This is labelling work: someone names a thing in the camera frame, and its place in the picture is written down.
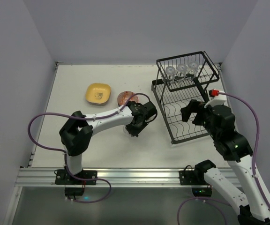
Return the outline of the clear glass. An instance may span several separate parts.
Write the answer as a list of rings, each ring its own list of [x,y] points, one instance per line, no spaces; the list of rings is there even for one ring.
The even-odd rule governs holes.
[[[199,64],[196,61],[190,61],[187,67],[187,73],[191,76],[195,76],[199,68]]]
[[[186,78],[186,73],[187,73],[187,65],[184,63],[180,63],[177,65],[177,78],[181,79],[181,78]]]
[[[165,75],[163,80],[165,82],[172,82],[175,78],[176,70],[173,66],[167,66],[165,68]]]
[[[128,136],[131,136],[131,134],[128,132],[126,126],[123,126],[123,132],[128,135]]]

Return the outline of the orange blue patterned bowl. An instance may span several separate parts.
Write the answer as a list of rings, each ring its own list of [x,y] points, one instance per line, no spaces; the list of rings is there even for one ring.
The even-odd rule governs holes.
[[[125,104],[125,102],[132,96],[134,95],[133,92],[131,91],[123,91],[121,92],[118,97],[117,97],[117,103],[118,103],[118,106],[122,106]],[[139,99],[137,96],[133,96],[130,101],[134,101],[136,103],[139,103]]]

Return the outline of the yellow panda plate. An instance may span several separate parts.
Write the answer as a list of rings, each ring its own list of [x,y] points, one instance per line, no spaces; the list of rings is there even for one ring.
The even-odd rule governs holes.
[[[111,87],[104,83],[92,83],[88,86],[85,99],[90,104],[105,105],[111,95]]]

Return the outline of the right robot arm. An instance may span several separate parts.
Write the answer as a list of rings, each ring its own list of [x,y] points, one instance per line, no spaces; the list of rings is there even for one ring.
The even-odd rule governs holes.
[[[235,187],[210,161],[195,165],[196,178],[214,187],[235,211],[241,225],[270,225],[270,194],[253,164],[248,140],[235,130],[235,115],[224,105],[191,100],[181,108],[182,121],[195,113],[193,124],[203,126],[213,139],[218,153],[235,173],[242,189]]]

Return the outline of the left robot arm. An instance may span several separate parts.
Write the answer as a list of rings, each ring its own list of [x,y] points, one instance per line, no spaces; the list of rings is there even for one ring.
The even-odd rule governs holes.
[[[138,136],[158,115],[155,105],[130,101],[110,111],[83,115],[74,112],[60,129],[60,139],[65,147],[65,164],[71,174],[83,170],[82,154],[87,150],[92,136],[117,126],[124,126],[131,136]]]

